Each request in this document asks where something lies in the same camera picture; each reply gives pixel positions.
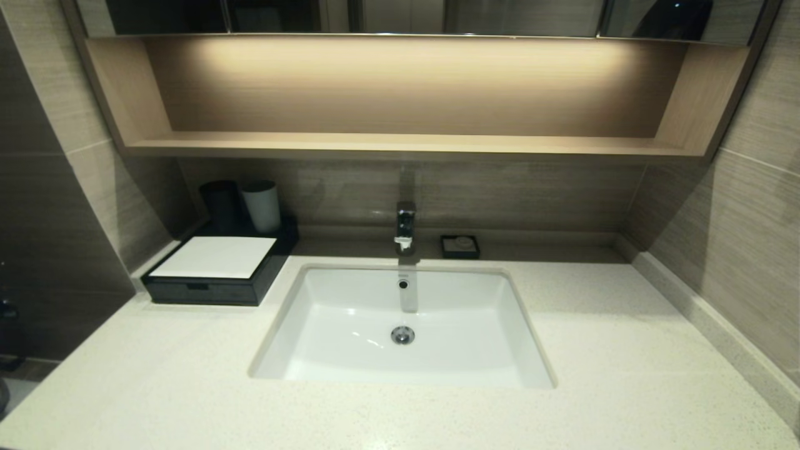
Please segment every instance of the chrome faucet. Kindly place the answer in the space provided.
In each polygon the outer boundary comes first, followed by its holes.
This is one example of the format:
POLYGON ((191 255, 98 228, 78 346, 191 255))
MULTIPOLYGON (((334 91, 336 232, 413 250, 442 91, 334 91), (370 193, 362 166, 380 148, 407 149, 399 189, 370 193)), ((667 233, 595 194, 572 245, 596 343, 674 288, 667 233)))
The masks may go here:
POLYGON ((414 216, 417 206, 414 202, 398 202, 398 229, 394 235, 395 250, 400 256, 414 253, 414 216))

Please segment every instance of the soap dish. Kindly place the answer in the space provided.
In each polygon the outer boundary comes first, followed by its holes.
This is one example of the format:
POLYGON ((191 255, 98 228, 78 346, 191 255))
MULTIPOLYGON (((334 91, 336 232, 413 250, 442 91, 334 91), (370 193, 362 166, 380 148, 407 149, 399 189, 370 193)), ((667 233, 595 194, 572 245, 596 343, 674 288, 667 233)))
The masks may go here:
POLYGON ((478 259, 481 248, 475 236, 445 235, 442 236, 442 256, 446 259, 478 259))

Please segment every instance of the sink basin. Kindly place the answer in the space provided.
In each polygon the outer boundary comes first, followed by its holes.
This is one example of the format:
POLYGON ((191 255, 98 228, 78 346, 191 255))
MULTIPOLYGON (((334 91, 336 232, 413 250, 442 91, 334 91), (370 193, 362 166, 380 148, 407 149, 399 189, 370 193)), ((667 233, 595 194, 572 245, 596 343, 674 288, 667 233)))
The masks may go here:
POLYGON ((307 268, 250 375, 554 387, 510 280, 482 272, 307 268))

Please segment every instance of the faucet handle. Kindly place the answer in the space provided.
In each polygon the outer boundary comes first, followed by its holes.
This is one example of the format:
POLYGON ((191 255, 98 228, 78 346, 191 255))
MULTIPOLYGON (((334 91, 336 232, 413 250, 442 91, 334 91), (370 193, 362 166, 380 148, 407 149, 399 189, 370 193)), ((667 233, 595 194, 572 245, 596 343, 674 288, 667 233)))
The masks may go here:
POLYGON ((417 213, 417 205, 411 201, 398 202, 398 215, 414 215, 417 213))

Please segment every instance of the wood-grain tile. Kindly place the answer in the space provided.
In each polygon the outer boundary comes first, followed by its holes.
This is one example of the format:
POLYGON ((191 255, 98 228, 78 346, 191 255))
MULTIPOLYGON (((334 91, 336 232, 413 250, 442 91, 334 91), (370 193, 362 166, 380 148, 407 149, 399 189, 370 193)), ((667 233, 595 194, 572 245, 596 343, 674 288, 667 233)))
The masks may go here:
POLYGON ((0 156, 60 155, 61 146, 0 11, 0 156))
POLYGON ((62 149, 110 139, 58 0, 0 5, 62 149))
POLYGON ((421 227, 616 231, 641 166, 183 159, 195 202, 215 179, 278 183, 285 212, 304 225, 392 227, 414 199, 421 227))
POLYGON ((124 159, 112 142, 67 158, 108 240, 131 271, 197 221, 174 159, 124 159))
POLYGON ((763 4, 764 0, 715 0, 702 40, 747 45, 763 4))
POLYGON ((800 177, 721 151, 707 172, 648 168, 626 229, 800 384, 798 192, 800 177))
POLYGON ((784 0, 722 147, 800 174, 800 0, 784 0))
MULTIPOLYGON (((131 296, 42 289, 14 290, 9 295, 19 308, 29 356, 48 360, 64 360, 131 296)), ((44 372, 30 370, 26 376, 44 372)))
POLYGON ((91 38, 111 38, 117 35, 106 0, 78 0, 86 34, 91 38))
POLYGON ((132 292, 64 155, 2 158, 0 192, 3 284, 132 292))

